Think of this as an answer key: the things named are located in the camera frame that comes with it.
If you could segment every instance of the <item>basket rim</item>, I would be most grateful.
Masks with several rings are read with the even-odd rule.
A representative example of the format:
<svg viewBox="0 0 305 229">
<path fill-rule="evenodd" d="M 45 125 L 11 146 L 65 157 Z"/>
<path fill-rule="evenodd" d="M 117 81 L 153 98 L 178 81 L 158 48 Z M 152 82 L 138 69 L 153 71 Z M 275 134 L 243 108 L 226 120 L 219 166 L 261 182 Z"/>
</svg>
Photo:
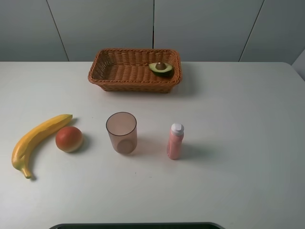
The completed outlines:
<svg viewBox="0 0 305 229">
<path fill-rule="evenodd" d="M 92 77 L 92 73 L 93 70 L 97 64 L 97 60 L 99 58 L 99 56 L 105 52 L 105 51 L 113 51 L 113 50 L 118 50 L 118 51 L 142 51 L 142 52 L 154 52 L 154 51 L 169 51 L 169 52 L 174 52 L 177 55 L 178 58 L 178 73 L 175 74 L 176 77 L 172 78 L 170 81 L 126 81 L 126 80 L 101 80 L 101 79 L 93 79 Z M 180 61 L 180 55 L 176 50 L 173 49 L 131 49 L 131 48 L 105 48 L 102 50 L 99 50 L 97 52 L 97 54 L 95 55 L 94 61 L 92 63 L 92 66 L 90 68 L 89 74 L 88 74 L 88 80 L 93 83 L 93 84 L 100 84 L 100 85 L 104 85 L 104 84 L 108 84 L 108 83 L 129 83 L 129 85 L 132 85 L 132 83 L 143 83 L 143 84 L 147 84 L 147 85 L 160 85 L 160 84 L 167 84 L 167 85 L 176 85 L 178 83 L 181 82 L 182 80 L 182 70 L 181 70 L 181 61 Z"/>
</svg>

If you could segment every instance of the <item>cup rim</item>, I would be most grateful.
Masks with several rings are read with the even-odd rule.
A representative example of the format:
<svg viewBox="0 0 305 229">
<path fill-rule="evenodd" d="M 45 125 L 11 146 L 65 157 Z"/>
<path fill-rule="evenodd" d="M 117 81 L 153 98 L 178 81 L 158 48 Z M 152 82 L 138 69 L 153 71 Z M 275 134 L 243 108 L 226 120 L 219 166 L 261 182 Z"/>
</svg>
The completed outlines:
<svg viewBox="0 0 305 229">
<path fill-rule="evenodd" d="M 134 131 L 134 130 L 137 128 L 137 119 L 134 117 L 133 114 L 131 114 L 131 113 L 129 113 L 129 112 L 125 112 L 125 111 L 120 111 L 120 112 L 114 113 L 114 114 L 112 114 L 112 115 L 107 119 L 107 121 L 106 121 L 106 129 L 107 129 L 107 132 L 108 132 L 109 134 L 113 135 L 113 136 L 119 136 L 119 137 L 121 137 L 121 136 L 126 136 L 126 135 L 130 134 L 132 131 L 129 132 L 129 133 L 127 133 L 127 134 L 124 134 L 124 135 L 115 135 L 115 134 L 113 134 L 111 131 L 109 131 L 109 129 L 107 128 L 107 123 L 108 123 L 109 119 L 110 119 L 112 116 L 114 116 L 114 115 L 116 115 L 116 114 L 119 114 L 119 113 L 126 113 L 126 114 L 131 115 L 131 116 L 134 118 L 134 120 L 135 120 L 135 125 L 134 125 L 134 129 L 133 129 L 132 131 Z"/>
</svg>

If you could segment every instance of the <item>plastic cup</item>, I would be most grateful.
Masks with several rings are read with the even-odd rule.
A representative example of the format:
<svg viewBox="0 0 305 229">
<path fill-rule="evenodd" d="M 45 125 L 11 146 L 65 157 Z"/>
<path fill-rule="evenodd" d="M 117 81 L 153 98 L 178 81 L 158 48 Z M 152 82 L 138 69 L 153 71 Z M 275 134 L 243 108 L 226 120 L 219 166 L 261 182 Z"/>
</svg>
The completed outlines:
<svg viewBox="0 0 305 229">
<path fill-rule="evenodd" d="M 137 120 L 128 112 L 111 115 L 106 122 L 112 146 L 120 154 L 129 154 L 137 147 Z"/>
</svg>

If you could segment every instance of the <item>white bottle cap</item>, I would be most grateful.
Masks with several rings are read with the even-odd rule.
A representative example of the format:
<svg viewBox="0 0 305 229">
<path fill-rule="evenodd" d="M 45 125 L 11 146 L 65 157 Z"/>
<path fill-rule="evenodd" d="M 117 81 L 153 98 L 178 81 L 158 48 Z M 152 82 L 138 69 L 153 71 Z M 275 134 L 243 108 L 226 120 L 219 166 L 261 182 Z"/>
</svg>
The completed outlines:
<svg viewBox="0 0 305 229">
<path fill-rule="evenodd" d="M 172 134 L 176 136 L 183 135 L 184 133 L 184 126 L 180 123 L 174 123 L 172 125 Z"/>
</svg>

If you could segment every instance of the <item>banana stem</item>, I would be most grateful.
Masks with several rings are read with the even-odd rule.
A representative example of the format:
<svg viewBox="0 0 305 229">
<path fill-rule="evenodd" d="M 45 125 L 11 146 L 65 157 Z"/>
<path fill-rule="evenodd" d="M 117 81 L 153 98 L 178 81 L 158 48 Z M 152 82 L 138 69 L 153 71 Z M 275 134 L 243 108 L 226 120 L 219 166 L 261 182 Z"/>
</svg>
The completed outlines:
<svg viewBox="0 0 305 229">
<path fill-rule="evenodd" d="M 21 172 L 24 174 L 25 178 L 30 179 L 32 177 L 31 172 L 27 168 L 22 168 Z"/>
</svg>

